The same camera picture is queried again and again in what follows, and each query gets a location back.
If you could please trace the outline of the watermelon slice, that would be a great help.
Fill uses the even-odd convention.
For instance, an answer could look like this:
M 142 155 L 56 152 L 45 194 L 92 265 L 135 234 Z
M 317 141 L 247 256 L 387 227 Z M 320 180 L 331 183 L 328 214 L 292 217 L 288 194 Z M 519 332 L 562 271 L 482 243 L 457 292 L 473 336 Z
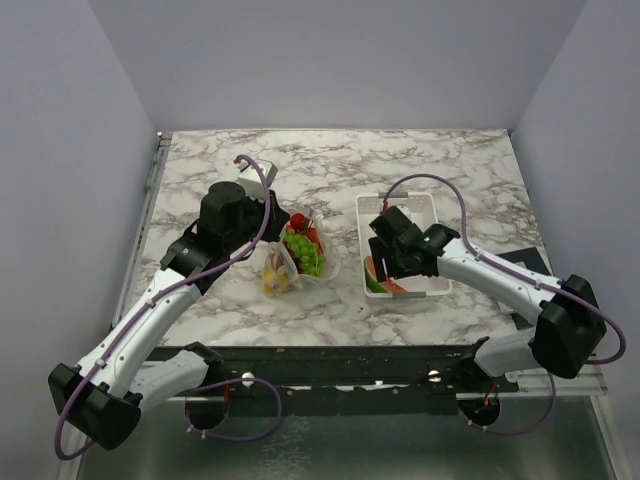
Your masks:
M 407 290 L 393 280 L 378 281 L 373 258 L 367 256 L 363 262 L 365 287 L 372 294 L 407 293 Z

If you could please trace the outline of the green grape bunch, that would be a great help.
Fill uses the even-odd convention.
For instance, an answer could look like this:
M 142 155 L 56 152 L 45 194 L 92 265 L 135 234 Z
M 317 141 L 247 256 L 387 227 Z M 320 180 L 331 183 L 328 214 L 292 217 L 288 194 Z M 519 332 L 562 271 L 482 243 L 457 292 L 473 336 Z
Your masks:
M 301 234 L 285 233 L 284 245 L 299 273 L 319 278 L 323 273 L 324 256 L 318 244 Z

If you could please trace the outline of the clear zip top bag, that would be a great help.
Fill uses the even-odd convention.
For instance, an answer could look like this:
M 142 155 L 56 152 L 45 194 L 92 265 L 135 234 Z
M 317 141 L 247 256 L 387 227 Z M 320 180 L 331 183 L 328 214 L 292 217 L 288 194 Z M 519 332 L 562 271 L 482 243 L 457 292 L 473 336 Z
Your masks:
M 295 206 L 288 214 L 277 240 L 269 244 L 264 263 L 262 287 L 269 296 L 326 284 L 341 266 L 340 254 L 325 233 L 319 213 Z

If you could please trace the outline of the red strawberry pile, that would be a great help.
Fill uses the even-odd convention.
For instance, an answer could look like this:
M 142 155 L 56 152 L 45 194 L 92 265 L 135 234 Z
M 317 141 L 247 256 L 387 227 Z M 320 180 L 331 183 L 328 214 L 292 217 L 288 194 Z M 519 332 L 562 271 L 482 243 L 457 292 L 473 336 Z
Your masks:
M 286 232 L 301 234 L 312 243 L 320 244 L 319 234 L 313 220 L 300 212 L 296 212 L 290 217 Z

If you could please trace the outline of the yellow bell pepper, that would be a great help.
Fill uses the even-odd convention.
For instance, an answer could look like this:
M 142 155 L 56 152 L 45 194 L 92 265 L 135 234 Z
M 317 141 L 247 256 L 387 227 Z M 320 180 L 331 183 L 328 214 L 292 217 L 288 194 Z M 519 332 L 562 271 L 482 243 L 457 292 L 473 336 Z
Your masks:
M 280 295 L 291 288 L 286 272 L 279 270 L 265 270 L 262 275 L 262 287 L 269 296 Z

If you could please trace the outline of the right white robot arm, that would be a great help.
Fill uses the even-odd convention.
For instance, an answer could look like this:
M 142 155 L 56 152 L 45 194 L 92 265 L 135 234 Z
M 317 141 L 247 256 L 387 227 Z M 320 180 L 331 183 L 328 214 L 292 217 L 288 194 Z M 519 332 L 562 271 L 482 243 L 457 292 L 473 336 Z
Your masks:
M 508 372 L 542 368 L 575 378 L 606 332 L 591 285 L 539 274 L 501 257 L 485 254 L 442 224 L 426 230 L 398 207 L 369 224 L 368 243 L 376 277 L 444 277 L 472 287 L 511 308 L 529 327 L 510 336 L 477 341 L 459 367 L 461 383 L 481 391 Z

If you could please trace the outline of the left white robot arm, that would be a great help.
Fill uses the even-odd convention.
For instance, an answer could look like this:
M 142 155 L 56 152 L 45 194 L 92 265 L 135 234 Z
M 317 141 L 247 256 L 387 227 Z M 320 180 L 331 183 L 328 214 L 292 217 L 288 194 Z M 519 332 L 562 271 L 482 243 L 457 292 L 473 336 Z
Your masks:
M 234 263 L 248 258 L 260 241 L 277 239 L 288 214 L 275 192 L 265 187 L 252 198 L 238 183 L 213 184 L 201 201 L 200 214 L 172 242 L 137 303 L 75 365 L 58 364 L 48 385 L 58 413 L 54 450 L 63 460 L 62 432 L 70 424 L 89 444 L 105 450 L 120 446 L 142 415 L 179 393 L 214 391 L 226 395 L 229 378 L 224 359 L 195 342 L 173 358 L 142 368 L 159 340 Z

